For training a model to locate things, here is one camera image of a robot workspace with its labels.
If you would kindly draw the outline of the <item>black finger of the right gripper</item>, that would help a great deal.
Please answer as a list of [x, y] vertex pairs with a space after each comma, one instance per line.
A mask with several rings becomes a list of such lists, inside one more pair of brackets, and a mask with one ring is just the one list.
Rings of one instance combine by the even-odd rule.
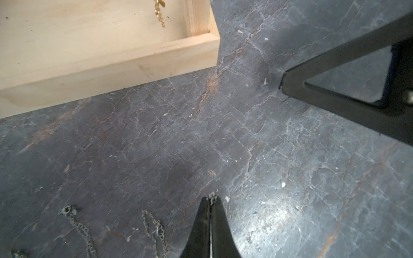
[[[384, 93], [368, 103], [306, 82], [323, 72], [391, 47]], [[292, 98], [332, 112], [405, 144], [413, 143], [413, 15], [407, 14], [361, 37], [287, 70], [280, 83]]]

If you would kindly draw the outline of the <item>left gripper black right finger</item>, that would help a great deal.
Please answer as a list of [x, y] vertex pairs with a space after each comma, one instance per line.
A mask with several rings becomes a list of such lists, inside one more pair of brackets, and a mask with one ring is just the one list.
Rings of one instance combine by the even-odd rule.
[[227, 215], [219, 196], [211, 199], [211, 247], [213, 258], [241, 258], [233, 240]]

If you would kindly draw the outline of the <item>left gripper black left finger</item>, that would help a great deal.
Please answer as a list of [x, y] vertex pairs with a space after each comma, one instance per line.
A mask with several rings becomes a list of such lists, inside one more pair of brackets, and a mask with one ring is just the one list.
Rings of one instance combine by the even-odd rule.
[[210, 257], [210, 201], [201, 199], [190, 236], [180, 258]]

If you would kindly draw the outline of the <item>wooden jewelry display stand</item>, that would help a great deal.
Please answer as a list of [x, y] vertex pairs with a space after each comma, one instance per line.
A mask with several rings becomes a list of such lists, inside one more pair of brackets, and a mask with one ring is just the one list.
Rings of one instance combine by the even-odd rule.
[[2, 1], [1, 117], [217, 64], [209, 1]]

